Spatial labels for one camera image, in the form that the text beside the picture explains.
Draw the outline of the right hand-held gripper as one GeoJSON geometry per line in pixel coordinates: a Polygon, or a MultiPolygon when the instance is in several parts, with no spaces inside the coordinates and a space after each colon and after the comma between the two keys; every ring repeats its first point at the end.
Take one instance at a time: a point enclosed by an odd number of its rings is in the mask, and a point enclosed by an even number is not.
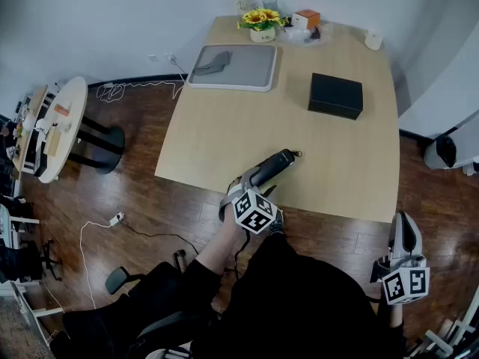
{"type": "Polygon", "coordinates": [[[408,304],[429,293],[430,268],[422,254],[422,235],[415,221],[403,211],[392,220],[388,258],[373,263],[371,283],[380,282],[388,305],[408,304]]]}

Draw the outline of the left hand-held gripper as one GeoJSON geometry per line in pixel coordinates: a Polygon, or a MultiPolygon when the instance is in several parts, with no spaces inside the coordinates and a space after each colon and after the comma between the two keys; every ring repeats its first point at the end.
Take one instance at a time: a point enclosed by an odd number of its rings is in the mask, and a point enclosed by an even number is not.
{"type": "Polygon", "coordinates": [[[220,202],[220,221],[224,221],[225,208],[232,205],[235,223],[241,228],[255,235],[267,229],[276,220],[279,209],[268,199],[273,197],[277,185],[272,185],[262,193],[258,187],[265,182],[265,172],[261,166],[247,170],[240,182],[230,185],[227,195],[220,202]]]}

